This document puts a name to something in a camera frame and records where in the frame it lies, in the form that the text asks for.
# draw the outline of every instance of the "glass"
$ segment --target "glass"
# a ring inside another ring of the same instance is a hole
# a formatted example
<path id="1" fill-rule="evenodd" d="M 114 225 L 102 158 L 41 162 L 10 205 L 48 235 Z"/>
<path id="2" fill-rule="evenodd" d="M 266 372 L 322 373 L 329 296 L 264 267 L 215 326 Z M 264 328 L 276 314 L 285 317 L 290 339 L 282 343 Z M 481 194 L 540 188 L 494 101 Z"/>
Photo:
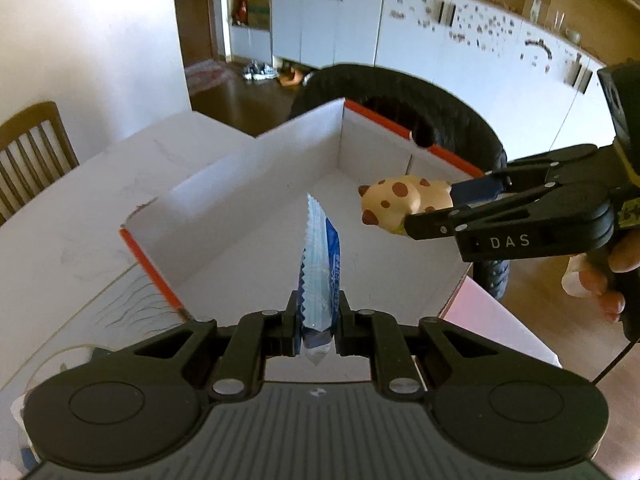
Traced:
<path id="1" fill-rule="evenodd" d="M 562 22 L 564 21 L 564 12 L 560 12 L 559 10 L 556 10 L 556 18 L 554 20 L 554 31 L 555 32 L 560 32 L 560 29 L 562 28 Z"/>

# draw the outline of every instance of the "finger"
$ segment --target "finger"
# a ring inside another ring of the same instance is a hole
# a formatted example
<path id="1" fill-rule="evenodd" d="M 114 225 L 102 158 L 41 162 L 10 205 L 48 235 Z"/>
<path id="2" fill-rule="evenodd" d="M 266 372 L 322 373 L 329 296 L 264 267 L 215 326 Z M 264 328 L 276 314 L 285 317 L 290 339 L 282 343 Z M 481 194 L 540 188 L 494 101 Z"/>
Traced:
<path id="1" fill-rule="evenodd" d="M 580 284 L 596 296 L 601 296 L 607 291 L 609 283 L 607 277 L 599 270 L 593 268 L 583 269 L 578 273 Z"/>
<path id="2" fill-rule="evenodd" d="M 620 321 L 620 314 L 611 314 L 610 312 L 605 312 L 604 313 L 604 317 L 605 317 L 605 319 L 607 319 L 608 321 L 610 321 L 612 323 L 616 323 L 616 322 Z"/>
<path id="3" fill-rule="evenodd" d="M 609 255 L 613 272 L 629 272 L 640 267 L 640 230 L 633 230 L 620 240 Z"/>
<path id="4" fill-rule="evenodd" d="M 598 304 L 607 319 L 617 321 L 625 307 L 625 297 L 616 290 L 608 290 L 598 298 Z"/>

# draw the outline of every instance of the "white cabinet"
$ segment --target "white cabinet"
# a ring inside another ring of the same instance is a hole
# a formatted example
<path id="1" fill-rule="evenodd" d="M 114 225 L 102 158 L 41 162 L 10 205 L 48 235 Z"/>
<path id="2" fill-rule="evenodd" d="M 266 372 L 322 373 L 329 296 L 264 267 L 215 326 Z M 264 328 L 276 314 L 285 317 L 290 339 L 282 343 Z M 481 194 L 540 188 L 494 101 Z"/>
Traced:
<path id="1" fill-rule="evenodd" d="M 340 0 L 302 0 L 300 62 L 314 68 L 334 63 Z"/>
<path id="2" fill-rule="evenodd" d="M 273 55 L 314 68 L 373 64 L 382 0 L 271 0 Z"/>
<path id="3" fill-rule="evenodd" d="M 300 61 L 303 0 L 271 0 L 273 55 Z"/>
<path id="4" fill-rule="evenodd" d="M 237 57 L 271 63 L 271 33 L 259 28 L 231 27 L 231 53 Z"/>
<path id="5" fill-rule="evenodd" d="M 433 79 L 451 0 L 384 0 L 376 66 Z"/>
<path id="6" fill-rule="evenodd" d="M 607 99 L 596 73 L 604 65 L 588 56 L 582 56 L 580 64 L 578 94 L 551 147 L 553 150 L 574 144 L 607 146 L 616 135 Z"/>
<path id="7" fill-rule="evenodd" d="M 451 0 L 433 82 L 487 119 L 498 105 L 522 20 L 477 0 Z"/>
<path id="8" fill-rule="evenodd" d="M 550 149 L 577 95 L 578 49 L 523 22 L 487 120 L 509 160 Z"/>
<path id="9" fill-rule="evenodd" d="M 373 65 L 382 0 L 339 0 L 334 63 Z"/>

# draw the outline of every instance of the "white wall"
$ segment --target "white wall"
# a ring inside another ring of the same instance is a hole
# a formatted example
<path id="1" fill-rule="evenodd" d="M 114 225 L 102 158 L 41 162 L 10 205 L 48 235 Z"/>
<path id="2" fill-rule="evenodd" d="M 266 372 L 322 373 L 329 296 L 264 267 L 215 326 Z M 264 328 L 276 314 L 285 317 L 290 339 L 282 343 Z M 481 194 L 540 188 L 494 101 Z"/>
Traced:
<path id="1" fill-rule="evenodd" d="M 174 0 L 0 0 L 0 123 L 45 99 L 80 162 L 191 109 Z"/>
<path id="2" fill-rule="evenodd" d="M 211 0 L 211 9 L 214 17 L 214 28 L 216 31 L 216 44 L 218 45 L 218 55 L 222 57 L 231 56 L 231 38 L 229 31 L 229 8 L 227 0 Z"/>

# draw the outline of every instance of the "snack package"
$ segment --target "snack package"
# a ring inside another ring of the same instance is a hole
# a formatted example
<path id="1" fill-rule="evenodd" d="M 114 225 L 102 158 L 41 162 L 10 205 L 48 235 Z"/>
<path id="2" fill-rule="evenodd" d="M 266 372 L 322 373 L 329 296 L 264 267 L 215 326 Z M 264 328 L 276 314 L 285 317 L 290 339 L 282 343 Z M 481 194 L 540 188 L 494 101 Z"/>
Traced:
<path id="1" fill-rule="evenodd" d="M 305 247 L 298 279 L 300 335 L 309 359 L 318 364 L 327 354 L 338 318 L 340 240 L 318 201 L 306 196 Z"/>

